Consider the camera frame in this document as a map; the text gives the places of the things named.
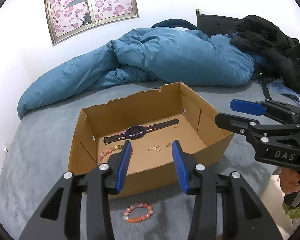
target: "headboard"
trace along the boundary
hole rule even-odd
[[[218,15],[199,14],[199,9],[196,11],[197,27],[208,37],[215,34],[230,34],[236,32],[235,26],[240,19]]]

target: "gray bed sheet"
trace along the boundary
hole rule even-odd
[[[14,239],[18,239],[27,221],[45,195],[67,170],[71,140],[81,108],[104,104],[114,98],[158,88],[162,82],[134,83],[97,92],[85,92],[28,114],[20,123],[10,145],[0,176],[0,221]],[[229,102],[233,99],[264,100],[261,86],[253,81],[240,87],[193,87],[202,98],[220,112],[235,114]],[[270,92],[277,101],[294,104],[292,100]],[[264,116],[256,118],[263,124],[274,124]],[[224,157],[214,165],[220,174],[239,171],[253,190],[260,195],[275,166],[254,160],[254,150],[245,136],[234,135]],[[154,207],[151,219],[128,224],[123,210],[135,202]],[[194,207],[194,196],[182,193],[177,183],[110,201],[111,219],[116,240],[187,239]],[[135,216],[143,209],[135,210]],[[218,230],[222,232],[221,198],[218,196]],[[86,239],[86,195],[82,198],[81,239]]]

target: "blue gripper pad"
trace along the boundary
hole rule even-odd
[[[123,189],[124,181],[126,179],[132,153],[131,142],[128,141],[127,146],[123,150],[123,156],[117,172],[117,183],[115,185],[115,190],[118,194]]]
[[[267,112],[267,109],[260,103],[249,102],[249,101],[238,100],[238,99],[233,99],[230,102],[230,108],[236,112],[253,114],[257,116],[261,116],[263,114],[266,114]]]
[[[172,158],[177,172],[180,188],[184,193],[187,194],[189,192],[188,173],[182,160],[179,147],[175,141],[172,143]]]

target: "smartwatch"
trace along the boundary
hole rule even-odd
[[[155,130],[159,130],[161,128],[165,128],[171,125],[175,125],[178,124],[179,120],[178,119],[173,119],[167,122],[162,122],[162,123],[156,123],[156,124],[151,124],[148,126],[142,126],[142,125],[135,125],[132,127],[129,127],[125,132],[120,133],[120,134],[116,134],[113,136],[105,136],[103,138],[103,142],[105,144],[109,144],[109,143],[113,143],[116,141],[120,141],[120,140],[125,140],[125,139],[138,139],[143,137],[146,133],[155,131]]]

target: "purple watch face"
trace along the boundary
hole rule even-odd
[[[127,137],[128,139],[137,139],[145,135],[146,130],[142,125],[136,125],[128,128]]]

